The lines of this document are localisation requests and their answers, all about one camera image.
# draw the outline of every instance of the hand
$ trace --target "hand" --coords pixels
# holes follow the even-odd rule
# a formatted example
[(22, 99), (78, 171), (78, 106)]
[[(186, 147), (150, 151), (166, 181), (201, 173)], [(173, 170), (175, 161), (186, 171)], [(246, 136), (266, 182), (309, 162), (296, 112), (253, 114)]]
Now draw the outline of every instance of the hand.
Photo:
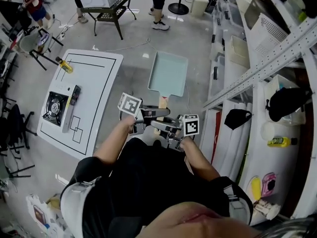
[(194, 143), (193, 139), (191, 137), (184, 137), (183, 140), (180, 142), (180, 147), (185, 150), (186, 146), (188, 144)]
[(127, 116), (123, 120), (121, 120), (121, 122), (128, 127), (132, 127), (132, 125), (135, 124), (136, 120), (133, 116)]

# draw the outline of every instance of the black line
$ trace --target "black line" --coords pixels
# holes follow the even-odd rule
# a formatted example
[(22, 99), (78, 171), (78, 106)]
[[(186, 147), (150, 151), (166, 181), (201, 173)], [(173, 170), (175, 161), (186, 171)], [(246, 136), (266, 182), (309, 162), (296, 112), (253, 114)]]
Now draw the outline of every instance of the black line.
[(94, 58), (105, 58), (105, 57), (99, 57), (99, 56), (92, 56), (92, 55), (82, 55), (82, 54), (74, 54), (74, 53), (68, 53), (68, 55), (77, 55), (77, 56), (86, 56), (86, 57), (94, 57)]
[(61, 67), (59, 68), (59, 72), (58, 72), (58, 74), (57, 74), (57, 76), (56, 76), (56, 79), (55, 79), (55, 80), (57, 80), (58, 75), (59, 75), (59, 73), (60, 73), (60, 70), (61, 70)]
[(46, 134), (44, 131), (42, 131), (42, 125), (43, 125), (43, 123), (41, 124), (41, 132), (44, 133), (46, 136), (49, 136), (51, 139), (54, 139), (54, 140), (57, 141), (58, 143), (61, 143), (62, 145), (67, 146), (68, 148), (70, 148), (70, 149), (72, 149), (72, 150), (74, 150), (74, 151), (76, 151), (76, 152), (78, 152), (78, 153), (80, 153), (80, 154), (82, 154), (82, 155), (86, 155), (86, 153), (82, 153), (82, 152), (80, 152), (80, 151), (78, 151), (78, 150), (76, 150), (76, 149), (74, 149), (74, 148), (71, 148), (70, 146), (65, 145), (64, 143), (62, 143), (62, 142), (58, 141), (57, 139), (51, 137), (50, 135)]
[(99, 107), (101, 98), (102, 98), (102, 96), (103, 96), (103, 94), (104, 94), (104, 90), (105, 90), (105, 87), (106, 87), (106, 85), (107, 85), (108, 79), (109, 79), (109, 77), (110, 77), (110, 75), (111, 75), (112, 69), (113, 69), (113, 67), (114, 67), (115, 62), (117, 61), (117, 59), (114, 59), (114, 60), (115, 60), (115, 61), (113, 62), (113, 65), (112, 65), (111, 70), (110, 70), (110, 72), (109, 72), (108, 78), (107, 78), (106, 83), (105, 83), (105, 85), (104, 85), (103, 91), (102, 91), (102, 93), (101, 93), (101, 95), (100, 95), (100, 99), (99, 99), (99, 101), (98, 101), (98, 105), (97, 105), (96, 112), (95, 112), (95, 115), (94, 115), (93, 123), (91, 124), (90, 132), (89, 132), (89, 137), (88, 137), (88, 141), (87, 141), (86, 152), (87, 152), (87, 149), (88, 149), (88, 143), (89, 143), (91, 131), (92, 131), (93, 126), (94, 126), (94, 122), (95, 122), (95, 118), (96, 118), (96, 113), (97, 113), (97, 110), (98, 110), (98, 107)]
[(78, 118), (78, 119), (79, 119), (79, 121), (78, 121), (78, 125), (75, 127), (75, 129), (76, 129), (76, 128), (78, 128), (78, 126), (79, 126), (79, 123), (80, 123), (80, 118), (79, 118), (79, 117), (77, 117), (77, 116), (73, 116), (73, 117), (72, 117), (72, 119), (71, 119), (71, 123), (70, 123), (70, 127), (69, 127), (69, 128), (70, 128), (71, 130), (73, 130), (73, 131), (76, 131), (76, 130), (74, 130), (74, 129), (72, 129), (72, 128), (71, 128), (71, 126), (72, 126), (72, 124), (73, 124), (74, 117), (76, 117), (76, 118)]
[(85, 65), (91, 65), (91, 66), (97, 66), (97, 67), (102, 67), (104, 68), (104, 66), (101, 66), (101, 65), (95, 65), (95, 64), (90, 64), (90, 63), (84, 63), (84, 62), (77, 62), (77, 61), (68, 61), (68, 63), (79, 63), (79, 64), (85, 64)]
[(77, 142), (76, 140), (74, 140), (75, 132), (74, 132), (74, 134), (73, 134), (73, 141), (76, 142), (76, 143), (78, 143), (78, 144), (80, 144), (81, 136), (83, 135), (83, 130), (82, 130), (82, 129), (79, 129), (79, 130), (81, 130), (79, 142)]
[(63, 78), (64, 78), (64, 76), (65, 76), (65, 73), (66, 73), (66, 71), (64, 70), (64, 75), (63, 75), (63, 77), (61, 78), (61, 80), (60, 80), (60, 81), (62, 81), (62, 80), (63, 80)]

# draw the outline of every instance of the black cap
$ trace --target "black cap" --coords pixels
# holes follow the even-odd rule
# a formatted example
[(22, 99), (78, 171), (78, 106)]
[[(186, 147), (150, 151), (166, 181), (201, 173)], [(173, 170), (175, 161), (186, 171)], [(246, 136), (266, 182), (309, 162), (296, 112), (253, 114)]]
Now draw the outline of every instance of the black cap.
[(62, 62), (63, 60), (62, 60), (60, 57), (56, 57), (56, 58), (55, 58), (55, 61), (56, 61), (56, 62)]
[(291, 138), (291, 145), (297, 145), (298, 140), (297, 138)]

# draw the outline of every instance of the yellow spray bottle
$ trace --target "yellow spray bottle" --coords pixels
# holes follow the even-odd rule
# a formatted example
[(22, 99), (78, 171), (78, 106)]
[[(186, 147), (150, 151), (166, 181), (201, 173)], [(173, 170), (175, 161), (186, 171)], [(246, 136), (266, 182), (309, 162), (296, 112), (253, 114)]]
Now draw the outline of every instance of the yellow spray bottle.
[(73, 68), (63, 59), (61, 59), (60, 57), (56, 57), (55, 58), (56, 62), (59, 63), (59, 66), (65, 70), (67, 73), (72, 73), (73, 72)]

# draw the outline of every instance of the forearm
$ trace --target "forearm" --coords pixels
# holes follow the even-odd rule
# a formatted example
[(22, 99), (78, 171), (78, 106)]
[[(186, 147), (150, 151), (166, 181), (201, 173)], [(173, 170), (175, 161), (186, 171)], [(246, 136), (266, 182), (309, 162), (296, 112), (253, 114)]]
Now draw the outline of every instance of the forearm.
[(33, 3), (34, 0), (29, 0), (27, 3), (25, 3), (26, 6), (28, 6), (29, 4)]
[(124, 120), (119, 122), (109, 137), (102, 143), (101, 147), (94, 153), (94, 156), (107, 165), (114, 164), (119, 157), (130, 130), (131, 126)]
[(192, 139), (184, 139), (182, 148), (194, 174), (208, 181), (220, 177), (217, 170), (208, 162)]

